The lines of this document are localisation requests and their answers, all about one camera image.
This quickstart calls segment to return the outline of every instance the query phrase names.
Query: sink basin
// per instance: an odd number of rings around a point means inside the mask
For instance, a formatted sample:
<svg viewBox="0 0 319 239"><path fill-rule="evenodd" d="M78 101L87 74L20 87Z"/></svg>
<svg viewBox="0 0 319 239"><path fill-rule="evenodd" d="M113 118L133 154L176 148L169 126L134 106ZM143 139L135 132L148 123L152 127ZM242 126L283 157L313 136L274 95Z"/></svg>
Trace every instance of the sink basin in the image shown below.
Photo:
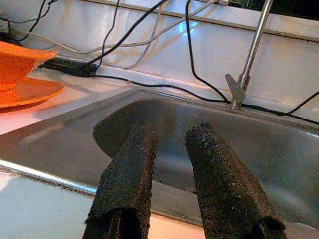
<svg viewBox="0 0 319 239"><path fill-rule="evenodd" d="M233 112L132 89L0 136L0 165L91 194L132 125L157 131L152 211L201 224L185 133L210 123L255 174L283 220L319 228L319 129L251 110Z"/></svg>

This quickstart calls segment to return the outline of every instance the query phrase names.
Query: countertop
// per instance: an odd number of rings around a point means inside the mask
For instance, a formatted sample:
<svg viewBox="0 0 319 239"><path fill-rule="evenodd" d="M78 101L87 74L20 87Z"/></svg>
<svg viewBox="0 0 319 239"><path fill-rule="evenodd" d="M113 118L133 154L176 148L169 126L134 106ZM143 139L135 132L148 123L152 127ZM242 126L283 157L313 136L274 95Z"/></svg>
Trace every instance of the countertop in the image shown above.
<svg viewBox="0 0 319 239"><path fill-rule="evenodd" d="M131 88L108 79L68 76L37 69L30 77L63 83L66 89L42 104L0 109L0 134L54 117ZM0 169L0 238L80 239L92 197ZM202 227L152 214L149 239L204 239Z"/></svg>

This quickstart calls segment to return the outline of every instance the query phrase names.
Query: orange plate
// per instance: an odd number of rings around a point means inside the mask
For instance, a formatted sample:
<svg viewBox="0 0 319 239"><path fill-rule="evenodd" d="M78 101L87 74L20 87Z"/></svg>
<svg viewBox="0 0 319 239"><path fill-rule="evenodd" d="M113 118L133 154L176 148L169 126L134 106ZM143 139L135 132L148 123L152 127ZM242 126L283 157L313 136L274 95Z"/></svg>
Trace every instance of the orange plate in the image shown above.
<svg viewBox="0 0 319 239"><path fill-rule="evenodd" d="M64 88L59 82L25 77L15 88L0 92L0 108L46 101L60 94Z"/></svg>

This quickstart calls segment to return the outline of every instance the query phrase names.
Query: white wall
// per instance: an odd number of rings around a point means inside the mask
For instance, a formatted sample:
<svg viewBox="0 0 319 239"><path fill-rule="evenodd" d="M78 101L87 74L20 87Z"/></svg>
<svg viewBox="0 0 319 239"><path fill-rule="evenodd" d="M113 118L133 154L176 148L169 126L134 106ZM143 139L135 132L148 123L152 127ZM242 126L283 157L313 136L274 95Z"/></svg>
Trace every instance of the white wall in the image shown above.
<svg viewBox="0 0 319 239"><path fill-rule="evenodd" d="M37 16L42 0L0 0L7 16L25 20ZM59 0L35 32L80 49L100 46L112 23L114 7L80 0ZM141 11L119 9L117 27L109 39L114 43L143 14ZM156 14L149 16L126 42L149 38ZM159 29L175 22L163 16ZM27 31L32 24L12 25ZM188 83L201 84L190 69L185 24L177 26L156 40L145 59L134 70L160 75ZM238 77L249 50L253 32L211 23L202 23L192 32L198 74L220 89L228 91L226 73ZM29 47L50 46L31 38ZM144 47L118 49L108 59L118 64L134 62ZM77 55L77 58L90 57ZM247 101L274 109L289 110L319 89L319 43L264 34L251 72ZM297 115L319 120L319 97L305 105Z"/></svg>

